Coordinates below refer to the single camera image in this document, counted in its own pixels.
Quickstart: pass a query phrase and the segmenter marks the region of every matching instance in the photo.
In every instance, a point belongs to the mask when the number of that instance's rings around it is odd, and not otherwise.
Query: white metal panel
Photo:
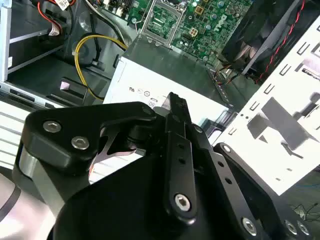
[[[0,101],[0,166],[13,169],[29,112]]]
[[[299,147],[303,152],[301,159],[287,153],[281,145],[283,138],[277,131],[268,127],[263,132],[268,142],[265,143],[253,138],[247,124],[254,116],[261,114],[261,108],[271,97],[293,115],[302,111],[311,102],[312,94],[320,94],[320,81],[302,72],[304,68],[320,72],[319,49],[320,17],[216,141],[230,145],[278,195],[320,164],[320,144],[313,140],[305,142]],[[320,107],[310,116],[298,121],[318,141],[320,141],[319,112]]]

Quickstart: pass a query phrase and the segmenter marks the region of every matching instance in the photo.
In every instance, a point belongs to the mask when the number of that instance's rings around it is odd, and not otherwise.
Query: electronic component
[[[153,0],[141,29],[141,34],[156,44],[169,47],[184,16],[184,9],[173,7],[160,0]]]
[[[211,15],[211,17],[210,17],[210,18],[211,18],[212,20],[216,20],[216,19],[217,19],[217,17],[218,17],[218,16],[217,16],[217,14],[215,14],[215,13],[214,13],[214,14],[212,14],[212,15]]]
[[[124,9],[122,7],[118,7],[118,9],[115,12],[115,15],[121,17],[123,13],[124,13]]]
[[[187,33],[184,33],[184,34],[182,35],[182,37],[185,38],[185,39],[187,39],[187,40],[192,40],[192,37],[191,37],[189,34],[187,34]]]
[[[139,2],[138,1],[134,1],[133,4],[132,4],[132,7],[133,8],[138,8],[139,7]]]
[[[193,27],[193,28],[190,29],[189,34],[190,34],[192,37],[195,37],[195,36],[197,36],[197,34],[198,34],[198,30]]]
[[[225,5],[225,2],[224,1],[219,1],[218,2],[218,8],[223,8],[224,7],[224,5]]]
[[[204,8],[202,6],[197,6],[194,10],[196,14],[202,15],[204,13]]]

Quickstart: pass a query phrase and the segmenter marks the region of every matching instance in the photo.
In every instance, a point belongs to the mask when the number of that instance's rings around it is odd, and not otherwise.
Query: green circuit board
[[[106,9],[115,12],[115,8],[122,6],[120,2],[126,0],[110,0]],[[178,17],[172,11],[159,5],[154,5],[152,14],[145,29],[167,40],[174,32],[170,46],[184,51],[196,59],[214,65],[220,54],[237,28],[238,24],[249,10],[254,0],[175,0],[169,4],[171,8],[179,8],[185,1],[185,10],[176,28]],[[129,24],[138,22],[141,29],[153,0],[133,0],[124,8],[121,18]]]
[[[225,0],[219,7],[219,2],[200,0],[196,7],[189,3],[171,45],[213,65],[252,4],[251,0]],[[192,28],[196,36],[190,34]]]
[[[177,21],[178,17],[176,15],[160,6],[155,6],[146,29],[167,40]]]

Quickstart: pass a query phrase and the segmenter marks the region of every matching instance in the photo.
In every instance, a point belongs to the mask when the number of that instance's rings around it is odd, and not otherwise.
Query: capacitor
[[[224,1],[219,1],[218,2],[218,8],[223,8],[224,7],[224,5],[225,5],[225,2]]]
[[[214,13],[214,14],[211,15],[211,19],[212,20],[216,20],[217,18],[218,18],[217,14]]]

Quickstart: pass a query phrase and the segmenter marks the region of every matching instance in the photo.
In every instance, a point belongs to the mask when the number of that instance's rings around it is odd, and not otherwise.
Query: silver screw
[[[146,106],[143,106],[143,107],[142,107],[142,110],[143,110],[146,114],[149,114],[149,115],[151,115],[151,114],[152,114],[151,109],[150,109],[150,108],[148,108],[148,107],[146,107]]]
[[[231,150],[228,146],[223,145],[223,149],[227,152],[227,153],[231,153]]]
[[[288,220],[285,220],[284,223],[285,223],[286,228],[289,229],[289,231],[293,235],[297,235],[298,234],[296,227],[291,222],[289,222]]]
[[[253,224],[253,222],[250,219],[244,217],[242,219],[242,225],[249,234],[251,234],[252,236],[257,235],[256,226]]]
[[[86,150],[89,147],[89,141],[84,136],[75,136],[71,140],[71,144],[75,149]]]
[[[61,130],[61,125],[56,121],[45,121],[43,128],[49,133],[57,133]]]
[[[197,125],[194,125],[194,128],[195,128],[195,130],[196,130],[198,133],[202,133],[202,132],[203,132],[202,129],[201,129],[201,127],[199,127],[199,126],[197,126]]]
[[[310,233],[309,233],[308,229],[306,228],[306,226],[303,225],[300,221],[297,221],[297,223],[298,223],[298,227],[300,228],[300,230],[301,230],[305,235],[309,236]]]
[[[174,197],[175,204],[183,212],[188,212],[190,210],[189,199],[183,194],[177,194]]]

